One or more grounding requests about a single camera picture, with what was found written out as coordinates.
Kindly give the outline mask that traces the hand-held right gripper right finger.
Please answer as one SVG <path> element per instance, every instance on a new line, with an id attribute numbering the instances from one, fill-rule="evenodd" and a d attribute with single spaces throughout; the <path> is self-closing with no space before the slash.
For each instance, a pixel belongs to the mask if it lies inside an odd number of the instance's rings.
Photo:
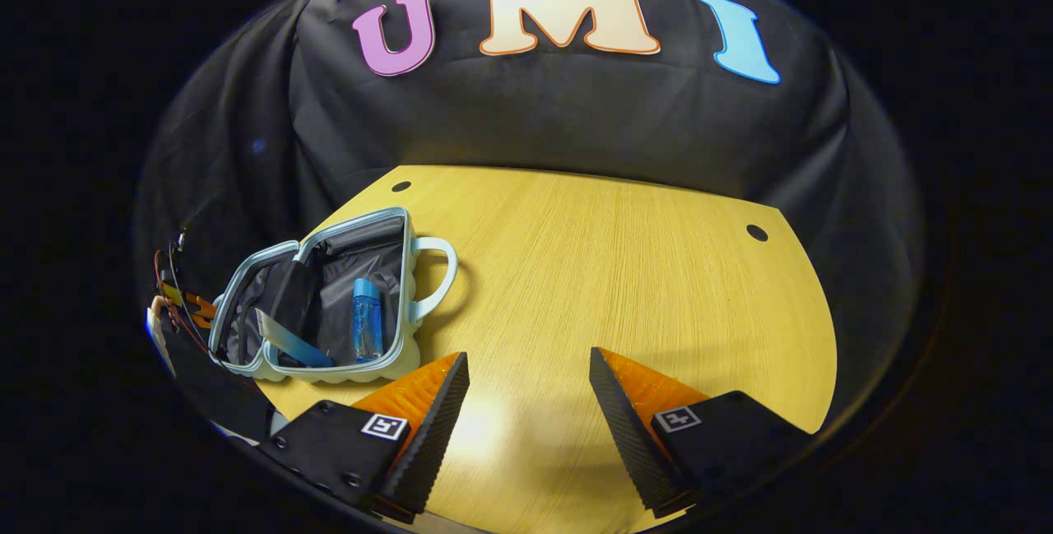
<path id="1" fill-rule="evenodd" d="M 811 435 L 746 392 L 710 397 L 625 355 L 593 347 L 589 381 L 647 510 L 665 518 L 761 484 Z"/>

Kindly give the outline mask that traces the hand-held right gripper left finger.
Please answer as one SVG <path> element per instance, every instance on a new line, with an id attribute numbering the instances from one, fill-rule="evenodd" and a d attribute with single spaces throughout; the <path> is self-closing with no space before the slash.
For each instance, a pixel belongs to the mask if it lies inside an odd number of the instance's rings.
<path id="1" fill-rule="evenodd" d="M 257 450 L 339 503 L 413 520 L 425 511 L 469 387 L 469 357 L 458 351 L 354 404 L 321 400 Z"/>

